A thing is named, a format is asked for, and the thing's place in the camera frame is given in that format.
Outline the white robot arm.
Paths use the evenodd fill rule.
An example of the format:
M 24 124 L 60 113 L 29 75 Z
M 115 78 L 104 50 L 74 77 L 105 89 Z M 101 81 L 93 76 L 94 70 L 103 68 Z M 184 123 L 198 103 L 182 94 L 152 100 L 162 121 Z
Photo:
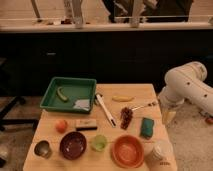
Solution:
M 165 86 L 158 95 L 162 123 L 169 124 L 186 99 L 201 109 L 201 113 L 213 118 L 213 87 L 204 83 L 206 67 L 197 61 L 168 70 L 164 76 Z

